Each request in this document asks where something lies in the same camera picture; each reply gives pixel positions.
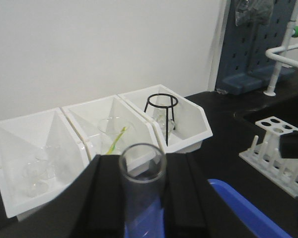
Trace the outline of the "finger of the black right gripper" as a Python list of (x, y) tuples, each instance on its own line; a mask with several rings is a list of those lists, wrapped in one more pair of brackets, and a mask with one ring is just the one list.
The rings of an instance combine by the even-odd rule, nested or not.
[(298, 131), (281, 135), (279, 150), (283, 159), (298, 159)]

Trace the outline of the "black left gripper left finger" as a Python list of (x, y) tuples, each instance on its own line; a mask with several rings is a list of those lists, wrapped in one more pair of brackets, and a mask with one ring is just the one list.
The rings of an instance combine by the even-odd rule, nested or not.
[(117, 155), (97, 155), (60, 195), (0, 238), (122, 238), (123, 203)]

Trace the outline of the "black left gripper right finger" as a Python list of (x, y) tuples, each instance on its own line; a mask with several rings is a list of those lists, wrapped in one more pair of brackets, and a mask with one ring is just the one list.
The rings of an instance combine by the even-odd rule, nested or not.
[(192, 154), (170, 153), (166, 159), (165, 237), (255, 237), (210, 185)]

